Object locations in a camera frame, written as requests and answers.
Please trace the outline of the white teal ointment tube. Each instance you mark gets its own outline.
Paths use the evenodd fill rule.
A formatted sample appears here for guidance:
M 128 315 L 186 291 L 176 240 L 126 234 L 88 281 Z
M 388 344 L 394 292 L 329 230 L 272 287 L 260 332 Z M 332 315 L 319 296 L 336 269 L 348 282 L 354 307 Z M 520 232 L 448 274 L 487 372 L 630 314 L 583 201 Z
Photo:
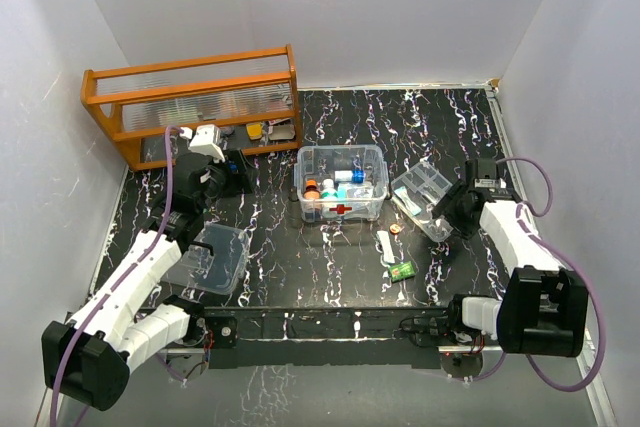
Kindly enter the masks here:
M 394 194 L 402 201 L 411 215 L 417 216 L 421 213 L 422 208 L 410 198 L 408 190 L 405 186 L 401 186 L 395 189 Z

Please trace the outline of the clear divider tray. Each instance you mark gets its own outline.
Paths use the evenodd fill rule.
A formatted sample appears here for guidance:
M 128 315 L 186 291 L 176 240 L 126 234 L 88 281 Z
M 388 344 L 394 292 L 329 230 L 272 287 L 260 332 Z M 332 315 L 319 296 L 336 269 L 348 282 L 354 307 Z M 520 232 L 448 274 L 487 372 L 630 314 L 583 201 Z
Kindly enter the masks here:
M 394 194 L 394 190 L 401 186 L 407 188 L 410 198 L 422 208 L 417 216 L 411 215 Z M 451 186 L 452 183 L 438 169 L 426 159 L 421 159 L 391 182 L 392 200 L 432 241 L 443 242 L 451 235 L 452 227 L 444 218 L 433 219 L 431 211 Z

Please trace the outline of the brown bottle orange cap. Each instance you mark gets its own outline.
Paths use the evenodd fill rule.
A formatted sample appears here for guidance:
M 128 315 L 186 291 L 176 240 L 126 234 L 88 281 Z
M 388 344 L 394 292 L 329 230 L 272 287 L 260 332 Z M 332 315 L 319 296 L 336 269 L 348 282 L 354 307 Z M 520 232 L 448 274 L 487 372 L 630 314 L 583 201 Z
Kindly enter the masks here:
M 318 184 L 314 179 L 309 179 L 305 183 L 303 198 L 306 200 L 318 200 L 321 198 L 321 192 Z

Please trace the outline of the white bottle green band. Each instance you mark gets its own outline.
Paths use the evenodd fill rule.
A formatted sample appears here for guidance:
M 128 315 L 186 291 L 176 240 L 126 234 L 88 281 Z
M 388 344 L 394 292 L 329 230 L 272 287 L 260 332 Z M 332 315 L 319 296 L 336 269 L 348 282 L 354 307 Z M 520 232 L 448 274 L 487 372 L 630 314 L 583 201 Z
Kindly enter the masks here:
M 335 183 L 331 178 L 324 179 L 322 181 L 321 198 L 337 198 L 338 192 L 335 187 Z

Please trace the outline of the clear first aid box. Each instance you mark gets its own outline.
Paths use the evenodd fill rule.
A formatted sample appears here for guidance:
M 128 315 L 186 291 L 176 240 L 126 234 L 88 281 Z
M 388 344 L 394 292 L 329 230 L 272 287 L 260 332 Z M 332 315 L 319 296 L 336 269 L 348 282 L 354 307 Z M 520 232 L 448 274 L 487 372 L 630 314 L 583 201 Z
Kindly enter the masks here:
M 294 164 L 294 186 L 306 223 L 375 221 L 389 185 L 383 152 L 373 144 L 305 146 Z

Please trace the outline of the blue white spray can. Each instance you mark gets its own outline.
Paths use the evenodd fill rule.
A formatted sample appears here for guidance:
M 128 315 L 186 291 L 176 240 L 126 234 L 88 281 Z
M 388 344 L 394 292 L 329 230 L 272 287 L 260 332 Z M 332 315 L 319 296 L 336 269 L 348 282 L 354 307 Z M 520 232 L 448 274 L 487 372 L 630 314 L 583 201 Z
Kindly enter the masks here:
M 336 170 L 334 172 L 334 181 L 336 183 L 355 183 L 361 184 L 365 180 L 363 170 Z

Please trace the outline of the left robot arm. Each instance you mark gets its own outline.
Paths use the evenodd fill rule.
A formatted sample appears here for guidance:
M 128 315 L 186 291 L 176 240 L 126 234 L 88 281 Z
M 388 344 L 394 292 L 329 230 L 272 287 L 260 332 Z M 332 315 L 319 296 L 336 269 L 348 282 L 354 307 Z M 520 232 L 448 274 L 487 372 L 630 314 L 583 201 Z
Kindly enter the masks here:
M 44 330 L 44 378 L 53 395 L 105 411 L 130 375 L 167 345 L 214 343 L 196 301 L 172 295 L 142 320 L 135 315 L 171 269 L 192 275 L 200 288 L 233 290 L 248 241 L 241 230 L 206 224 L 205 211 L 211 201 L 249 193 L 248 168 L 237 149 L 220 161 L 199 153 L 177 157 L 121 264 L 80 310 Z

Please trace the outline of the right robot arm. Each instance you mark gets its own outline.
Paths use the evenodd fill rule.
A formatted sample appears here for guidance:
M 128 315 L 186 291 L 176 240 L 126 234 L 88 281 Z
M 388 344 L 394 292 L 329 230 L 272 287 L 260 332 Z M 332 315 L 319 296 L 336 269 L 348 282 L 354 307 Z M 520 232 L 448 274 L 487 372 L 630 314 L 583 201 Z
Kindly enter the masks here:
M 466 344 L 480 333 L 506 353 L 573 358 L 584 342 L 588 290 L 580 276 L 543 247 L 521 197 L 501 184 L 492 159 L 472 159 L 433 214 L 465 240 L 483 231 L 507 268 L 501 299 L 457 294 L 449 302 L 447 335 Z

